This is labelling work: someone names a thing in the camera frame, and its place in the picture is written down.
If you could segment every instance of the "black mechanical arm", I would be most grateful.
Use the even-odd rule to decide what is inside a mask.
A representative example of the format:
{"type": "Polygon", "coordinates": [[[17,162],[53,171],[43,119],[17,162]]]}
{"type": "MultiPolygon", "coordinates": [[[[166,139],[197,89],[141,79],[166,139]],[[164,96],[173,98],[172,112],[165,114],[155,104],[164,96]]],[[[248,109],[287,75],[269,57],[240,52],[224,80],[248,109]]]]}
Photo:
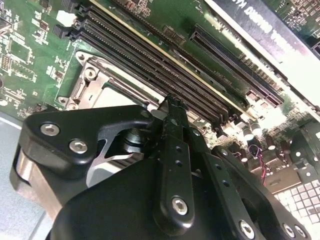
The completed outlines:
{"type": "Polygon", "coordinates": [[[10,173],[14,189],[54,220],[48,240],[311,239],[227,149],[211,152],[167,96],[141,106],[38,113],[23,125],[10,173]],[[139,154],[87,187],[90,169],[139,154]]]}

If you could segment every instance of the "wire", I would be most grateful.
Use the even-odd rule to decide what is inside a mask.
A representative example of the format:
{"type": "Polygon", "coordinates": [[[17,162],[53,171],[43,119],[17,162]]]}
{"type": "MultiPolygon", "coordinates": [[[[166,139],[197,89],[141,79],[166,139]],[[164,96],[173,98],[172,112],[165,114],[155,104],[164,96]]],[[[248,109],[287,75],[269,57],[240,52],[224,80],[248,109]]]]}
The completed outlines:
{"type": "Polygon", "coordinates": [[[248,147],[248,152],[253,156],[254,159],[259,159],[260,167],[261,167],[261,182],[263,186],[266,186],[266,175],[267,175],[267,165],[263,161],[262,149],[255,144],[252,144],[248,147]],[[256,154],[251,152],[252,147],[257,148],[256,154]]]}

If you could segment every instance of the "electrolytic capacitor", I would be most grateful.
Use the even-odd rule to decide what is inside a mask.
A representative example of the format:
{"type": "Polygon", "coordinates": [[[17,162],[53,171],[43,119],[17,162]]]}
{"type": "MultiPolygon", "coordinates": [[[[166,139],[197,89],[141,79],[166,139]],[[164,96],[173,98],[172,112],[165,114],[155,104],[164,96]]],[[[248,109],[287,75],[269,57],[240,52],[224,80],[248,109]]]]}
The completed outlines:
{"type": "Polygon", "coordinates": [[[243,148],[240,149],[240,154],[241,162],[246,163],[248,161],[246,150],[244,150],[243,148]]]}
{"type": "Polygon", "coordinates": [[[252,133],[252,130],[250,128],[250,126],[245,126],[243,129],[242,129],[242,132],[243,132],[243,136],[244,136],[244,139],[246,141],[250,141],[254,138],[254,134],[252,133]]]}
{"type": "Polygon", "coordinates": [[[272,136],[266,136],[265,142],[269,150],[274,150],[276,148],[276,145],[272,136]]]}
{"type": "Polygon", "coordinates": [[[261,136],[262,135],[262,129],[258,122],[254,122],[251,124],[252,133],[255,136],[261,136]]]}
{"type": "Polygon", "coordinates": [[[290,154],[291,153],[289,143],[286,140],[281,141],[280,146],[281,146],[281,150],[282,150],[283,154],[290,154]]]}

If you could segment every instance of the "motherboard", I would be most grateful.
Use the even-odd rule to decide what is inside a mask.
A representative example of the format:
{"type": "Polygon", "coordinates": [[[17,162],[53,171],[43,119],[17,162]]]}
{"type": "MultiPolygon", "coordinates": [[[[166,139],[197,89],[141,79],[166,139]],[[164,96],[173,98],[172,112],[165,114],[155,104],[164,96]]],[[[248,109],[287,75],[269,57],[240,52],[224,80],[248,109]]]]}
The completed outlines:
{"type": "MultiPolygon", "coordinates": [[[[280,143],[314,113],[206,2],[0,0],[0,111],[22,121],[43,111],[132,104],[152,112],[174,94],[208,147],[236,145],[235,154],[262,171],[259,153],[276,145],[274,171],[287,167],[280,143]]],[[[318,0],[265,3],[317,50],[318,0]]]]}

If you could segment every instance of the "ram slot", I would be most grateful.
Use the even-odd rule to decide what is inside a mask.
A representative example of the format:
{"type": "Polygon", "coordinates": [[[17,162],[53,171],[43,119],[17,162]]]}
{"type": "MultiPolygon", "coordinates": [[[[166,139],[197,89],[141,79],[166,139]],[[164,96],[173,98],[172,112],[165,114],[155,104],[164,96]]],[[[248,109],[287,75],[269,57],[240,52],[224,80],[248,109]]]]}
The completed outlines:
{"type": "Polygon", "coordinates": [[[86,12],[86,15],[89,16],[93,21],[99,24],[99,28],[102,29],[102,34],[106,31],[113,33],[119,39],[122,39],[122,43],[127,46],[131,46],[133,51],[132,54],[136,55],[137,52],[142,56],[141,59],[145,59],[147,63],[150,61],[156,65],[158,71],[162,71],[162,73],[171,74],[177,80],[177,83],[183,83],[187,86],[187,91],[189,94],[194,94],[194,91],[198,92],[200,96],[196,96],[196,98],[201,101],[201,99],[205,98],[210,102],[210,104],[216,105],[220,111],[228,112],[227,107],[225,106],[225,102],[215,95],[208,88],[199,84],[196,79],[194,79],[190,74],[188,74],[185,70],[176,67],[171,60],[163,56],[163,54],[155,51],[151,46],[147,45],[142,39],[136,37],[132,32],[128,31],[122,25],[119,25],[111,17],[106,16],[103,11],[100,11],[96,7],[92,7],[92,9],[86,12]]]}
{"type": "Polygon", "coordinates": [[[238,60],[200,26],[196,25],[189,39],[212,60],[224,67],[234,78],[241,81],[249,90],[271,106],[278,107],[284,103],[284,99],[267,82],[238,60]]]}
{"type": "Polygon", "coordinates": [[[70,39],[93,46],[144,84],[181,96],[192,111],[209,122],[228,119],[229,106],[220,97],[99,8],[81,8],[74,27],[70,39]]]}

